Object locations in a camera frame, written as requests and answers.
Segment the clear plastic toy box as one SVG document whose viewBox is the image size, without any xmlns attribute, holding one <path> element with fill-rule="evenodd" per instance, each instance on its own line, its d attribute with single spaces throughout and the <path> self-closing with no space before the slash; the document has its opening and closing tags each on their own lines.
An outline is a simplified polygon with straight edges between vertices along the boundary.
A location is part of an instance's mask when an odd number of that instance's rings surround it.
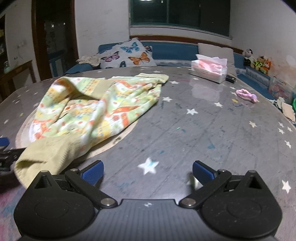
<svg viewBox="0 0 296 241">
<path fill-rule="evenodd" d="M 268 92 L 276 99 L 282 97 L 288 104 L 293 101 L 293 87 L 276 77 L 270 79 Z"/>
</svg>

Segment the colourful patterned child jacket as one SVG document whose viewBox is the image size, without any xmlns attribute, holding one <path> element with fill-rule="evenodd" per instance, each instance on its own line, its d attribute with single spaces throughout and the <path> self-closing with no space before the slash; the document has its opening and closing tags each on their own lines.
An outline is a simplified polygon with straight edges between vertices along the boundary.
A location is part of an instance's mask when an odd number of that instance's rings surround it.
<svg viewBox="0 0 296 241">
<path fill-rule="evenodd" d="M 122 132 L 158 102 L 168 79 L 140 73 L 55 80 L 30 124 L 30 144 L 16 161 L 20 184 L 29 187 L 42 170 L 61 173 L 92 147 Z"/>
</svg>

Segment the pink tissue box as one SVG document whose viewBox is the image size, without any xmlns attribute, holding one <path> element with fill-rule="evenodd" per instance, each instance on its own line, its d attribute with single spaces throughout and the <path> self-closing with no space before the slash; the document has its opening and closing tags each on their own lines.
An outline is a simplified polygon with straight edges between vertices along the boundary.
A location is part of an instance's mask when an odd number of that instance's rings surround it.
<svg viewBox="0 0 296 241">
<path fill-rule="evenodd" d="M 190 73 L 194 76 L 221 84 L 226 80 L 227 59 L 196 54 L 191 61 Z"/>
</svg>

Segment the folded beige cloths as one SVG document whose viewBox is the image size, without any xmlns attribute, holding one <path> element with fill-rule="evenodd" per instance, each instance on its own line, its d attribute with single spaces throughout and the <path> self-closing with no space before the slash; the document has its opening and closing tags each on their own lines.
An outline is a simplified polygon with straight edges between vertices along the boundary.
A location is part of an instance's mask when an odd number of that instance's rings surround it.
<svg viewBox="0 0 296 241">
<path fill-rule="evenodd" d="M 295 112 L 290 104 L 287 104 L 282 97 L 276 100 L 276 104 L 286 118 L 295 122 Z"/>
</svg>

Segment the blue sofa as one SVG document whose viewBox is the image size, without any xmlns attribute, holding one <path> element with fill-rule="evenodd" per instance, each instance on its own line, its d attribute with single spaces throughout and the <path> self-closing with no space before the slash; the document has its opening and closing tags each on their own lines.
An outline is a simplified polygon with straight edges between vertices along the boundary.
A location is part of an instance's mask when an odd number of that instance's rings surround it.
<svg viewBox="0 0 296 241">
<path fill-rule="evenodd" d="M 163 41 L 143 41 L 142 44 L 148 46 L 149 53 L 160 66 L 189 67 L 198 54 L 196 44 Z M 268 92 L 270 77 L 244 66 L 243 55 L 234 52 L 233 56 L 238 78 L 267 99 L 275 99 Z"/>
</svg>

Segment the grey cushion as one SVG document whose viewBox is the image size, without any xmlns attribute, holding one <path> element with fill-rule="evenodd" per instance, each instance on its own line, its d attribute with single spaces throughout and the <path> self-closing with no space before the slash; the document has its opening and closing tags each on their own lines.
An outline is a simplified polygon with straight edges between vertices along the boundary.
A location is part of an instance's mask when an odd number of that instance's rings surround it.
<svg viewBox="0 0 296 241">
<path fill-rule="evenodd" d="M 234 52 L 231 48 L 198 43 L 198 53 L 208 57 L 227 59 L 227 74 L 237 77 L 236 68 L 234 65 Z"/>
</svg>

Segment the dark window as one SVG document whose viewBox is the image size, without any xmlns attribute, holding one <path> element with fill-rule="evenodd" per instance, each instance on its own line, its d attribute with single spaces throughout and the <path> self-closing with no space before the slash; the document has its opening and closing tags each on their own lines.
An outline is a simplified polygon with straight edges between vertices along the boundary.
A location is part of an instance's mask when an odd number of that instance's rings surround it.
<svg viewBox="0 0 296 241">
<path fill-rule="evenodd" d="M 132 25 L 185 27 L 229 36 L 228 0 L 130 1 Z"/>
</svg>

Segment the yellow green plush toy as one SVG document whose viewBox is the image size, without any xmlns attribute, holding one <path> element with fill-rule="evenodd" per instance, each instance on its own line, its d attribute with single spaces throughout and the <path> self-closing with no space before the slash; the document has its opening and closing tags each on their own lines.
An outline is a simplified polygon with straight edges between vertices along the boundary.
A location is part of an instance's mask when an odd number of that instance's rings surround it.
<svg viewBox="0 0 296 241">
<path fill-rule="evenodd" d="M 264 66 L 264 63 L 266 61 L 266 57 L 263 56 L 259 56 L 255 61 L 253 61 L 252 63 L 252 68 L 254 68 L 255 70 L 259 71 L 260 68 L 262 68 Z"/>
</svg>

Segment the cream cloth on sofa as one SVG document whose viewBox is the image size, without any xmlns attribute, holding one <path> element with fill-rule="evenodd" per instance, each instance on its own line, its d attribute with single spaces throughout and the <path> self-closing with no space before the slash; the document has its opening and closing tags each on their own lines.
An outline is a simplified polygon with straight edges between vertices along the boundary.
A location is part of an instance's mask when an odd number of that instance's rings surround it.
<svg viewBox="0 0 296 241">
<path fill-rule="evenodd" d="M 82 56 L 81 58 L 76 60 L 77 64 L 90 64 L 93 67 L 97 67 L 100 65 L 100 58 L 97 55 L 93 56 Z"/>
</svg>

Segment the small black box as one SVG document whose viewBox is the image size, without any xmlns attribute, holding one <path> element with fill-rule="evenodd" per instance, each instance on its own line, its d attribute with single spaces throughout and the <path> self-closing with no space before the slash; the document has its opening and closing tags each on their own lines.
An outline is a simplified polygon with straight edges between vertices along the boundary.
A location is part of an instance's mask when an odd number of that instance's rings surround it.
<svg viewBox="0 0 296 241">
<path fill-rule="evenodd" d="M 233 77 L 233 76 L 231 76 L 231 75 L 228 75 L 228 74 L 226 75 L 225 80 L 226 80 L 227 82 L 230 82 L 230 83 L 235 83 L 235 82 L 236 82 L 236 78 Z"/>
</svg>

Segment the orange fox plush toy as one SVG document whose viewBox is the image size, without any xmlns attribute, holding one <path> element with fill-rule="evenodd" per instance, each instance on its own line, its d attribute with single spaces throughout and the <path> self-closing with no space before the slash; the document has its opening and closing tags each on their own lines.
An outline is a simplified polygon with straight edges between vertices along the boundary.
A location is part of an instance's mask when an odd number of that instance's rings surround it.
<svg viewBox="0 0 296 241">
<path fill-rule="evenodd" d="M 268 72 L 271 68 L 272 65 L 272 61 L 269 59 L 266 59 L 266 61 L 264 62 L 263 66 L 260 68 L 260 71 L 265 74 L 268 75 Z"/>
</svg>

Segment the panda plush toy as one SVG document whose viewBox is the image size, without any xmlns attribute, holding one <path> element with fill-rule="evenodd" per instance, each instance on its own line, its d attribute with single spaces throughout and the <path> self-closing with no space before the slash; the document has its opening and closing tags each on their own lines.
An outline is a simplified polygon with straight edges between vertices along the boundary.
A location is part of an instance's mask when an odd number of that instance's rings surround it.
<svg viewBox="0 0 296 241">
<path fill-rule="evenodd" d="M 244 61 L 243 61 L 244 67 L 250 66 L 251 63 L 255 61 L 255 58 L 253 57 L 253 51 L 251 49 L 247 49 L 246 51 L 244 51 L 243 56 L 244 56 Z"/>
</svg>

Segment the dark doorway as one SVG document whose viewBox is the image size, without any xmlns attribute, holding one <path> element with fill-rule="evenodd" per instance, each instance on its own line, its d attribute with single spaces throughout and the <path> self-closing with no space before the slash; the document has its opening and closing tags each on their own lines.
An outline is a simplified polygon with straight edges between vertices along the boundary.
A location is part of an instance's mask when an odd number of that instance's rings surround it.
<svg viewBox="0 0 296 241">
<path fill-rule="evenodd" d="M 32 35 L 41 80 L 64 75 L 76 64 L 74 1 L 32 1 Z"/>
</svg>

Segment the butterfly print pillow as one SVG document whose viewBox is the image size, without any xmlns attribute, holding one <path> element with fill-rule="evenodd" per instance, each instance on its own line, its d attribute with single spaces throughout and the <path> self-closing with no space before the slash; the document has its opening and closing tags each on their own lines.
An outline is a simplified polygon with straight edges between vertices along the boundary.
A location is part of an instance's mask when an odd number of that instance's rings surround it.
<svg viewBox="0 0 296 241">
<path fill-rule="evenodd" d="M 156 66 L 152 53 L 138 38 L 107 47 L 99 52 L 100 68 Z"/>
</svg>

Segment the pink hair scrunchie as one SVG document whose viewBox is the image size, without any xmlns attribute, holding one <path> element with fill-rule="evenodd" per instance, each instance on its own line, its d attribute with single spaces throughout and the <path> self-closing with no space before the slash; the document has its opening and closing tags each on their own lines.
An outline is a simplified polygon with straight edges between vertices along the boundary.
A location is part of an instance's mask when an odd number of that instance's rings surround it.
<svg viewBox="0 0 296 241">
<path fill-rule="evenodd" d="M 250 101 L 252 103 L 257 103 L 258 102 L 258 98 L 255 94 L 250 93 L 248 90 L 246 89 L 238 89 L 236 90 L 236 95 L 239 96 L 240 98 Z"/>
</svg>

